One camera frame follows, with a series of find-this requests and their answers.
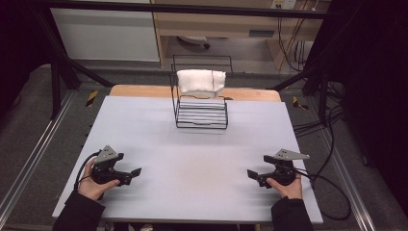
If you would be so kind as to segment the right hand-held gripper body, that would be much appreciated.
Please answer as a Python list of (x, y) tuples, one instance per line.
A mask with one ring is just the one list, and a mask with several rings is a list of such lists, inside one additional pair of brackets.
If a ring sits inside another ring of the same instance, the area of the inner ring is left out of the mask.
[(265, 155), (264, 161), (274, 165), (275, 170), (272, 173), (266, 173), (263, 176), (263, 181), (266, 182), (268, 178), (272, 178), (280, 185), (289, 186), (295, 178), (293, 160), (308, 160), (309, 158), (310, 156), (307, 154), (287, 149), (280, 149), (273, 156)]

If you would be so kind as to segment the white cabinet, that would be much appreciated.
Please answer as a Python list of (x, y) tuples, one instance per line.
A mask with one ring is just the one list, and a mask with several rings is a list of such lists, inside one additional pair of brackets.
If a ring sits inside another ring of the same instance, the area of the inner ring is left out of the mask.
[(152, 13), (51, 10), (68, 56), (89, 61), (159, 58)]

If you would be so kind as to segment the aluminium floor rail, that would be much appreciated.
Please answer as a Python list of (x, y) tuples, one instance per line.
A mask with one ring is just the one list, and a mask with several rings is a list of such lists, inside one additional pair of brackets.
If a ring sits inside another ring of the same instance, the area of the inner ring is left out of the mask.
[(320, 133), (322, 139), (324, 140), (325, 146), (331, 153), (330, 160), (338, 175), (342, 188), (350, 201), (353, 216), (355, 217), (360, 230), (376, 231), (370, 213), (368, 212), (366, 205), (361, 195), (359, 194), (357, 187), (354, 184), (354, 181), (352, 180), (351, 175), (349, 174), (343, 160), (341, 159), (339, 151), (335, 146), (334, 136), (330, 134), (329, 130), (322, 130)]
[(0, 229), (5, 225), (7, 219), (13, 211), (13, 208), (18, 201), (19, 197), (22, 195), (26, 185), (28, 184), (33, 172), (37, 168), (44, 152), (46, 151), (49, 143), (52, 141), (55, 133), (62, 120), (68, 111), (73, 98), (77, 95), (76, 90), (70, 90), (64, 97), (62, 102), (62, 108), (57, 113), (57, 115), (51, 119), (44, 132), (41, 134), (35, 148), (30, 153), (24, 166), (19, 171), (16, 179), (13, 181), (11, 188), (5, 195), (5, 198), (0, 203)]

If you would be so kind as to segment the black metal frame bar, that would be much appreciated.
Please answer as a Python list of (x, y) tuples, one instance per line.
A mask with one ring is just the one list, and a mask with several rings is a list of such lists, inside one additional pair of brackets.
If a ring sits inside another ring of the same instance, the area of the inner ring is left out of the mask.
[(143, 4), (120, 2), (97, 2), (75, 0), (36, 0), (39, 6), (55, 9), (142, 12), (142, 13), (196, 13), (219, 15), (242, 15), (283, 18), (325, 19), (336, 16), (328, 12), (306, 12), (290, 10), (263, 10), (254, 8), (234, 8), (197, 5), (171, 5), (171, 4)]

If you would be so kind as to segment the yellow black floor tape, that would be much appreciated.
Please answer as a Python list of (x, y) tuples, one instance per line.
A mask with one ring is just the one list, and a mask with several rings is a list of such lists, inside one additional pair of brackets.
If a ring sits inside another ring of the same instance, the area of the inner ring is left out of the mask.
[(92, 103), (93, 103), (94, 99), (96, 98), (97, 94), (98, 94), (98, 90), (93, 90), (90, 93), (89, 98), (88, 98), (88, 100), (86, 102), (86, 107), (91, 107), (92, 106)]
[(308, 105), (300, 104), (296, 96), (293, 96), (293, 107), (300, 108), (302, 110), (309, 110)]

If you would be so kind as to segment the chair base with caster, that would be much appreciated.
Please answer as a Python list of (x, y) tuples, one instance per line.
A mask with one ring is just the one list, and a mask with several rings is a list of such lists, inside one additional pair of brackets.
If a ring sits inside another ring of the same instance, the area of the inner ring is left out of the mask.
[(185, 37), (179, 36), (178, 39), (190, 43), (204, 47), (205, 49), (209, 49), (211, 45), (209, 44), (206, 37)]

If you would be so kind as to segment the light wooden desk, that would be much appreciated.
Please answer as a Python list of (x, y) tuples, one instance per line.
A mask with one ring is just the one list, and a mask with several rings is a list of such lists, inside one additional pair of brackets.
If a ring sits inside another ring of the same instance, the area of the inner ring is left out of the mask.
[[(277, 10), (270, 7), (272, 0), (150, 0), (150, 2)], [(293, 10), (325, 12), (329, 6), (330, 0), (296, 0)], [(170, 37), (260, 38), (266, 41), (277, 69), (287, 65), (293, 53), (293, 45), (297, 41), (315, 40), (322, 24), (320, 19), (194, 13), (154, 13), (153, 18), (161, 59), (165, 57), (166, 43)]]

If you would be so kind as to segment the person's left hand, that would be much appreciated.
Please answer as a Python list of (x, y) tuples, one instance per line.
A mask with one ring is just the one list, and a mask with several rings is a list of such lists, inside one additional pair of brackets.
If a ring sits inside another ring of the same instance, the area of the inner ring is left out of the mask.
[(95, 183), (90, 177), (93, 165), (94, 159), (91, 159), (85, 165), (84, 173), (79, 183), (78, 193), (96, 201), (104, 192), (116, 187), (120, 181), (115, 179), (105, 184)]

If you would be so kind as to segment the white towel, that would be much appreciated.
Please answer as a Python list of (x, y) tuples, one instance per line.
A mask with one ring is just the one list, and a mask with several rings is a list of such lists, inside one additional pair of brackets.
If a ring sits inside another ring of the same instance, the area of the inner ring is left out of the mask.
[(226, 73), (209, 69), (184, 69), (176, 72), (178, 88), (184, 95), (218, 97), (225, 86)]

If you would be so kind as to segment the white power strip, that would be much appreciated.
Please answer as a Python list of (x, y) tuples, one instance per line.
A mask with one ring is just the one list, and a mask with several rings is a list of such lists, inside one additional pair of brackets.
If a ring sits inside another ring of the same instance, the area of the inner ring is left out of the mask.
[(292, 10), (296, 0), (272, 0), (271, 8), (277, 10)]

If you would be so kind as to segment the black metal stand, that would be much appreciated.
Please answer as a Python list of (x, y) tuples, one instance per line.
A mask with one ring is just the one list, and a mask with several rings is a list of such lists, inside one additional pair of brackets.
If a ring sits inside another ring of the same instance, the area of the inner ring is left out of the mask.
[(330, 66), (330, 61), (327, 56), (316, 58), (308, 67), (302, 72), (291, 77), (270, 90), (280, 91), (290, 85), (306, 78), (306, 84), (304, 85), (302, 92), (305, 96), (312, 95), (316, 91), (319, 92), (319, 106), (318, 106), (318, 119), (319, 122), (327, 126), (328, 119), (326, 118), (326, 103), (328, 95), (328, 74), (327, 69)]
[(91, 72), (68, 56), (58, 30), (53, 29), (51, 22), (47, 19), (47, 12), (49, 12), (49, 10), (34, 9), (33, 16), (39, 26), (40, 33), (44, 35), (44, 38), (42, 39), (44, 42), (44, 49), (50, 57), (53, 96), (53, 111), (51, 118), (54, 119), (62, 110), (61, 81), (64, 81), (70, 90), (77, 90), (81, 86), (76, 71), (85, 74), (90, 77), (91, 80), (104, 87), (111, 88), (115, 84), (102, 78), (96, 73)]

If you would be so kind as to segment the white table mat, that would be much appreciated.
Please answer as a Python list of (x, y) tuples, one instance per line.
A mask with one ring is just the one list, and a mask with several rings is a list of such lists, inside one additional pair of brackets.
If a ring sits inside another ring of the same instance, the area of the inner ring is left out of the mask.
[(140, 169), (128, 186), (107, 191), (104, 220), (262, 223), (276, 191), (248, 178), (271, 172), (264, 161), (299, 149), (282, 102), (228, 102), (226, 129), (176, 126), (168, 98), (108, 96), (77, 162), (109, 145), (123, 154), (119, 171)]

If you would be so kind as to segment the person's right hand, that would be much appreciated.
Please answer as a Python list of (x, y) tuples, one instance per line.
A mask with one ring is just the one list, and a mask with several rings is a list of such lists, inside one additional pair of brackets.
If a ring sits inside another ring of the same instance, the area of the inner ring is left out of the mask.
[(294, 180), (288, 186), (283, 186), (272, 178), (268, 178), (267, 182), (276, 189), (282, 198), (288, 199), (301, 199), (302, 198), (302, 185), (301, 175), (297, 174)]

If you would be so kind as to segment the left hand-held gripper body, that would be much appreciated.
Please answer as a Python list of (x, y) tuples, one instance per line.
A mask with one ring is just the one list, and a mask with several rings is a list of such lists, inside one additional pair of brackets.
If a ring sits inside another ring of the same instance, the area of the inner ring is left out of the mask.
[(115, 152), (109, 145), (102, 148), (94, 160), (92, 180), (97, 184), (105, 184), (115, 179), (128, 179), (124, 177), (125, 172), (115, 170), (116, 162), (122, 160), (123, 156), (123, 153)]

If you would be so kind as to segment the dark curtain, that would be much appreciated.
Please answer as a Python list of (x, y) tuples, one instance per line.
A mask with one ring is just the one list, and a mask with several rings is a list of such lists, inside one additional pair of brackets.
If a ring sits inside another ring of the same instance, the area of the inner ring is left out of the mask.
[(408, 213), (408, 0), (332, 0), (346, 27), (332, 78), (364, 153)]
[(0, 0), (0, 119), (33, 70), (49, 63), (28, 0)]

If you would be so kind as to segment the black wire rack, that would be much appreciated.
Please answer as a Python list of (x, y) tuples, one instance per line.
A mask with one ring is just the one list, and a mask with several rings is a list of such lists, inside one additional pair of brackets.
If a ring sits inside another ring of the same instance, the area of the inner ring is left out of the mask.
[(169, 74), (170, 92), (177, 128), (221, 129), (228, 127), (227, 96), (223, 90), (218, 97), (184, 95), (179, 91), (176, 72), (184, 69), (224, 71), (233, 76), (232, 59), (225, 55), (174, 55)]

